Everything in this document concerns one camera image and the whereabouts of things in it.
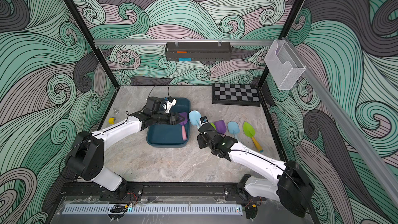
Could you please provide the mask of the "purple shovel pink handle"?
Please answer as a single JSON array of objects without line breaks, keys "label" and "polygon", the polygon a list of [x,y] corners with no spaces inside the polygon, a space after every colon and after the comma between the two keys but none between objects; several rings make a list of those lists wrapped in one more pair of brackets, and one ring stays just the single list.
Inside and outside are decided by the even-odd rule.
[{"label": "purple shovel pink handle", "polygon": [[227,131],[227,126],[223,120],[218,120],[214,122],[217,132],[225,134]]},{"label": "purple shovel pink handle", "polygon": [[181,113],[179,113],[179,115],[184,118],[184,120],[180,123],[182,140],[187,141],[188,138],[187,138],[187,132],[186,132],[185,125],[188,123],[188,114],[187,114],[187,112],[181,112]]}]

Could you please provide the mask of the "light blue shovel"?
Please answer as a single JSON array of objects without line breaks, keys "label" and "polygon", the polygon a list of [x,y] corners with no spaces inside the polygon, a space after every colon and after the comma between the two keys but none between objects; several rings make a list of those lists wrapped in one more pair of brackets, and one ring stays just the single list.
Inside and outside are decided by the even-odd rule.
[{"label": "light blue shovel", "polygon": [[200,121],[200,119],[202,117],[201,113],[199,111],[191,111],[188,116],[189,116],[191,125],[193,125],[199,129],[200,126],[202,125],[201,121]]},{"label": "light blue shovel", "polygon": [[230,121],[230,122],[228,122],[228,124],[227,124],[227,128],[228,128],[229,133],[230,133],[231,135],[233,135],[234,138],[235,138],[237,141],[239,141],[238,134],[240,133],[240,130],[239,130],[239,125],[238,125],[238,123],[237,123],[237,122],[234,122],[234,121]]}]

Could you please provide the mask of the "dark teal storage box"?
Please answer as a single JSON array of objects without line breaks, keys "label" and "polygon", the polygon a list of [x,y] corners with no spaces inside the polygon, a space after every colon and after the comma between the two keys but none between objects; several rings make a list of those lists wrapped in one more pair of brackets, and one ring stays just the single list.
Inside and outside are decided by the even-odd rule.
[{"label": "dark teal storage box", "polygon": [[[191,111],[191,102],[184,97],[178,97],[176,105],[171,108],[172,112],[187,112]],[[185,125],[187,138],[189,139],[190,122]],[[147,143],[156,148],[181,148],[185,147],[187,141],[182,140],[181,125],[153,125],[148,128]]]}]

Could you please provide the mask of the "green shovel yellow handle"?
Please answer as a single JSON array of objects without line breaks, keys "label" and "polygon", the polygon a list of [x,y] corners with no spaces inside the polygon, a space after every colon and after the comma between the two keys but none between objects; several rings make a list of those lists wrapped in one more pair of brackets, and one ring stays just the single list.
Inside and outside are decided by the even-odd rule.
[{"label": "green shovel yellow handle", "polygon": [[253,126],[251,124],[249,124],[248,122],[244,122],[243,123],[243,131],[244,131],[244,134],[247,137],[251,138],[251,140],[252,140],[254,146],[256,147],[257,151],[258,152],[263,152],[263,148],[261,147],[260,143],[255,138],[256,131],[253,128]]}]

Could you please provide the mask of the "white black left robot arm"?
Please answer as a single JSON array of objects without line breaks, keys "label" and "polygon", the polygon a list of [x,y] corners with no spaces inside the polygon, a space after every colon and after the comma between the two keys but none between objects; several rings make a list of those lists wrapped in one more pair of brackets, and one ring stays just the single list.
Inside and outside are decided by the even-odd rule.
[{"label": "white black left robot arm", "polygon": [[178,125],[185,118],[172,112],[177,99],[151,96],[146,105],[134,113],[126,113],[127,118],[111,127],[95,132],[82,131],[77,134],[73,148],[64,159],[65,166],[84,180],[98,184],[109,190],[118,191],[126,180],[104,165],[105,151],[124,138],[157,125]]}]

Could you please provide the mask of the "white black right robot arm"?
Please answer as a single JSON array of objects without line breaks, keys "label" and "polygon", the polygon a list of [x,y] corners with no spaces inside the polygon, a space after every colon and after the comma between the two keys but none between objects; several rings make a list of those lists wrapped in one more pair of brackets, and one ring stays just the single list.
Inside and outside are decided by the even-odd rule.
[{"label": "white black right robot arm", "polygon": [[315,186],[295,161],[283,162],[264,156],[237,141],[218,133],[210,123],[198,127],[200,148],[208,147],[213,155],[241,164],[263,176],[249,176],[244,190],[251,197],[278,201],[290,213],[305,217]]}]

